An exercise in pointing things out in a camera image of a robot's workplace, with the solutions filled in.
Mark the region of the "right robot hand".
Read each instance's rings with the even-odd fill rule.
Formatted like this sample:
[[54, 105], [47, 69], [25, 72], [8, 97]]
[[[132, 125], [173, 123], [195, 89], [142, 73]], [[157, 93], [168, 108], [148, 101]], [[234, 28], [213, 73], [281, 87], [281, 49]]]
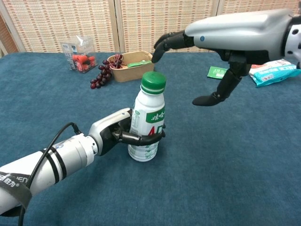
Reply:
[[162, 35], [154, 45], [152, 62], [170, 49], [197, 47], [219, 54], [230, 67], [216, 91], [192, 103], [213, 106], [228, 98], [252, 65], [278, 60], [289, 51], [289, 33], [299, 20], [289, 9], [224, 14], [195, 21], [182, 31]]

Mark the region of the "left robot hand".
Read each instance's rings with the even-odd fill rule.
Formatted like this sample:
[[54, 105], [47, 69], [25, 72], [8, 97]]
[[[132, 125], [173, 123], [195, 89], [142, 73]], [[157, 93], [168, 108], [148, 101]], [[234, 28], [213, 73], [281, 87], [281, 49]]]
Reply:
[[118, 143], [135, 146], [151, 145], [166, 136], [164, 131], [144, 136], [130, 133], [131, 119], [132, 109], [123, 108], [92, 124], [88, 135], [97, 145], [98, 156], [105, 155]]

